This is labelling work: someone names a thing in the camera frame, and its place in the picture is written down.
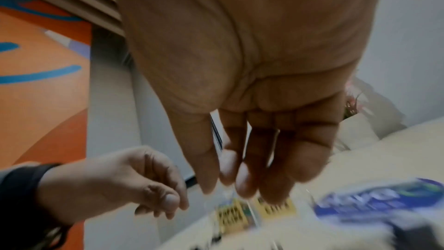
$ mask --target purple painted shape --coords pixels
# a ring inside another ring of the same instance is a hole
[[[91,46],[89,45],[71,39],[68,48],[88,60],[91,58]]]

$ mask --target wall mural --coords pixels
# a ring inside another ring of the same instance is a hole
[[[91,24],[40,0],[0,0],[0,169],[86,157]],[[83,224],[64,250],[83,249]]]

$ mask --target plant pot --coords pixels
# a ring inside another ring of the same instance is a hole
[[[351,150],[379,141],[365,115],[358,113],[339,124],[337,139]]]

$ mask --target human hand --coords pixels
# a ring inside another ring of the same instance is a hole
[[[185,182],[165,155],[143,146],[52,168],[37,188],[37,202],[71,225],[128,203],[136,214],[188,208]]]
[[[327,163],[377,0],[118,0],[140,71],[208,193],[284,200]],[[219,160],[210,112],[224,126]],[[252,131],[246,142],[247,122]],[[247,147],[243,158],[244,147]],[[272,164],[269,159],[274,152]]]

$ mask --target dark cloth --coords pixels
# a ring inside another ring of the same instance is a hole
[[[69,226],[58,223],[36,202],[41,178],[57,165],[0,171],[0,249],[55,249],[64,243]]]

